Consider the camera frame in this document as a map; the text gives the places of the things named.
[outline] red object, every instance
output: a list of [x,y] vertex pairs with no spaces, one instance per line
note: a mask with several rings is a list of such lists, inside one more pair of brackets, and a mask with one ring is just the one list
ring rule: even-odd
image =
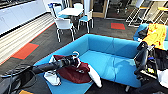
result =
[[[62,59],[61,55],[54,55],[56,60]],[[91,81],[91,78],[88,74],[90,68],[87,63],[81,62],[78,68],[74,66],[67,66],[57,70],[57,72],[65,79],[74,82],[74,83],[88,83]]]
[[25,59],[29,54],[31,54],[39,45],[28,43],[18,52],[16,52],[12,57],[18,59]]
[[111,23],[111,28],[125,30],[124,24],[121,23]]

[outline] red carpet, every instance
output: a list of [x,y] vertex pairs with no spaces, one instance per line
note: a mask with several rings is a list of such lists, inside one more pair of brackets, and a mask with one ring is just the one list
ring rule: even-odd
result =
[[111,28],[125,30],[124,24],[121,23],[111,23]]
[[21,48],[12,57],[18,59],[25,59],[29,54],[31,54],[39,45],[28,43],[23,48]]

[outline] blue sofa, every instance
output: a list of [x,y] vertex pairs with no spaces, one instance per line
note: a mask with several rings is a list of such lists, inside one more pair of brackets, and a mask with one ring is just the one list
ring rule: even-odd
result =
[[[138,27],[137,31],[135,32],[135,34],[133,36],[133,40],[138,41],[138,38],[139,38],[138,32],[140,32],[141,30],[146,29],[148,25],[149,24],[141,24]],[[165,48],[165,50],[168,50],[168,26],[166,26],[166,30],[167,30],[167,33],[166,33],[167,35],[166,35],[166,38],[165,38],[165,41],[164,41],[164,48]]]
[[[102,79],[138,88],[141,86],[134,71],[134,57],[139,42],[86,34],[61,49],[53,52],[35,65],[49,62],[52,55],[72,55],[79,52],[82,62],[90,64]],[[46,81],[53,94],[84,94],[93,84],[76,84],[61,78],[60,86],[52,86]]]

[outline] sofa cushion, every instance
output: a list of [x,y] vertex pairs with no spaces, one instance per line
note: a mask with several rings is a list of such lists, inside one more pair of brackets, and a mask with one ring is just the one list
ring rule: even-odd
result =
[[115,82],[129,85],[132,87],[140,87],[141,83],[136,79],[134,71],[137,69],[134,59],[115,56],[114,67],[116,78]]
[[112,37],[93,34],[89,34],[88,36],[89,50],[114,54]]
[[114,38],[114,54],[117,56],[127,57],[127,58],[134,58],[135,55],[138,53],[137,47],[139,42],[126,40],[126,39],[119,39]]
[[164,49],[168,50],[168,41],[164,41]]
[[88,63],[103,79],[114,81],[114,56],[102,52],[88,50],[79,57],[82,62]]
[[59,86],[53,86],[46,81],[52,94],[84,94],[93,84],[93,82],[77,84],[62,78],[61,76],[59,77],[61,79],[61,85]]

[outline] white table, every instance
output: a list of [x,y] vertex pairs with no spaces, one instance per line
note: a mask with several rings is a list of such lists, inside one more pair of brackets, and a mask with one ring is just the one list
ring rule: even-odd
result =
[[66,9],[60,11],[58,14],[70,15],[70,16],[78,16],[82,12],[83,12],[83,9],[66,8]]

